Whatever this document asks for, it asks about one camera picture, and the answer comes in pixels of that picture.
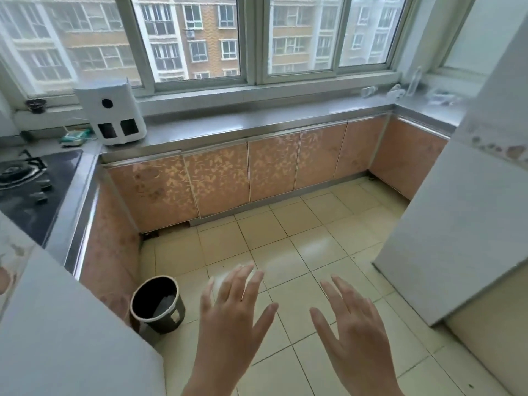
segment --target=trash can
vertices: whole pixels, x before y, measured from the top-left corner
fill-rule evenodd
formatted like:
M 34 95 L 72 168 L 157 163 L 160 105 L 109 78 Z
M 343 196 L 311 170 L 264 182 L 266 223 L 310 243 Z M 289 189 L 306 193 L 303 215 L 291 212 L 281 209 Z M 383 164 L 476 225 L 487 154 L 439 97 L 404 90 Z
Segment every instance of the trash can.
M 145 281 L 132 295 L 130 312 L 159 334 L 174 331 L 185 318 L 185 305 L 178 283 L 160 275 Z

